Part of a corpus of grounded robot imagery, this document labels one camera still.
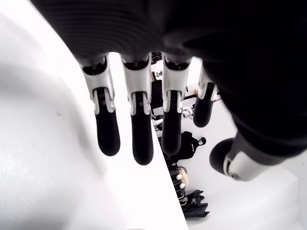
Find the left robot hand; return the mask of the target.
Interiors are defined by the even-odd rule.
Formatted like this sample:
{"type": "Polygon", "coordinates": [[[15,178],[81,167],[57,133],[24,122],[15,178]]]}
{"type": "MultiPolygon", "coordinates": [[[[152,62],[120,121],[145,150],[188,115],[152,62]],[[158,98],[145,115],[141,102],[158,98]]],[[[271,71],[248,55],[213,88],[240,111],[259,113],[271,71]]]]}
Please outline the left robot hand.
{"type": "Polygon", "coordinates": [[[304,0],[35,0],[81,64],[109,52],[139,61],[202,59],[237,127],[211,166],[239,181],[307,148],[304,0]]]}

